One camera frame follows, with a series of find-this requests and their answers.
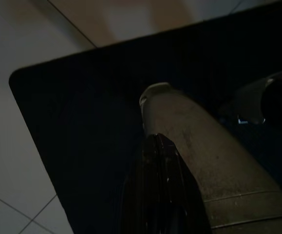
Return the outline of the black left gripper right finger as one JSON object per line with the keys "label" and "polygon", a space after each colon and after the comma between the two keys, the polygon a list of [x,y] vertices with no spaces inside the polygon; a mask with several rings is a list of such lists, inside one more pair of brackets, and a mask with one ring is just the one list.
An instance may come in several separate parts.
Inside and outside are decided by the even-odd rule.
{"label": "black left gripper right finger", "polygon": [[164,234],[210,234],[211,227],[196,179],[175,143],[158,134],[160,228]]}

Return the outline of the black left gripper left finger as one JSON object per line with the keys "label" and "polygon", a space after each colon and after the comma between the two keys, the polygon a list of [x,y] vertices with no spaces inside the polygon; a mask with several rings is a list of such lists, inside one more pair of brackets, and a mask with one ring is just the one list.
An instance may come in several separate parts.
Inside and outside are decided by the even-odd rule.
{"label": "black left gripper left finger", "polygon": [[122,195],[120,234],[164,234],[165,215],[161,189],[160,134],[149,135],[137,151]]}

